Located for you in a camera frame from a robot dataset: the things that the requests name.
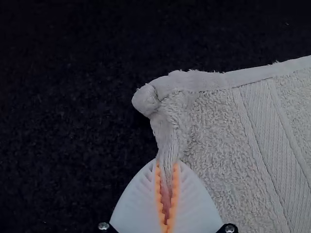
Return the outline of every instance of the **screw head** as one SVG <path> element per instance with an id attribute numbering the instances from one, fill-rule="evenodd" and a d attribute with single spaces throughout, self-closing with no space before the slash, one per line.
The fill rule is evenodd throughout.
<path id="1" fill-rule="evenodd" d="M 109 229 L 110 225 L 106 222 L 100 222 L 98 224 L 98 229 L 101 231 L 107 231 Z"/>
<path id="2" fill-rule="evenodd" d="M 225 227 L 225 233 L 234 233 L 234 226 L 232 226 L 232 225 L 227 225 L 226 227 Z"/>

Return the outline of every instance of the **dark carpet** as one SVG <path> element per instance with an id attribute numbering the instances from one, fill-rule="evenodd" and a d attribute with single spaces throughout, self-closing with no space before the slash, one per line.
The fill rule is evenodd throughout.
<path id="1" fill-rule="evenodd" d="M 0 232 L 99 232 L 157 152 L 136 88 L 310 55 L 308 8 L 284 4 L 0 1 Z"/>

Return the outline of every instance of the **black fabric surface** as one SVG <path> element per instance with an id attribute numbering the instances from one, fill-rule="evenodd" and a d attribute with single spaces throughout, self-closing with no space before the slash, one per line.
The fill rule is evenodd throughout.
<path id="1" fill-rule="evenodd" d="M 157 152 L 136 88 L 310 55 L 294 3 L 1 1 L 0 232 L 99 232 Z"/>

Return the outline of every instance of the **gripped towel fold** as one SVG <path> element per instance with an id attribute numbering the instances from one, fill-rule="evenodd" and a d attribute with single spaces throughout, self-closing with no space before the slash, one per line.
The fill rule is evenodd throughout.
<path id="1" fill-rule="evenodd" d="M 311 232 L 311 56 L 227 73 L 173 71 L 132 103 L 150 118 L 167 195 L 180 158 L 241 232 Z"/>

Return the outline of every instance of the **white towel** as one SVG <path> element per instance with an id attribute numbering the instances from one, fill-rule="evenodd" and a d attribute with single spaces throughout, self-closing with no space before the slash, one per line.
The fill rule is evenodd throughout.
<path id="1" fill-rule="evenodd" d="M 311 56 L 227 73 L 173 71 L 132 103 L 150 118 L 167 195 L 181 159 L 241 232 L 311 232 Z"/>

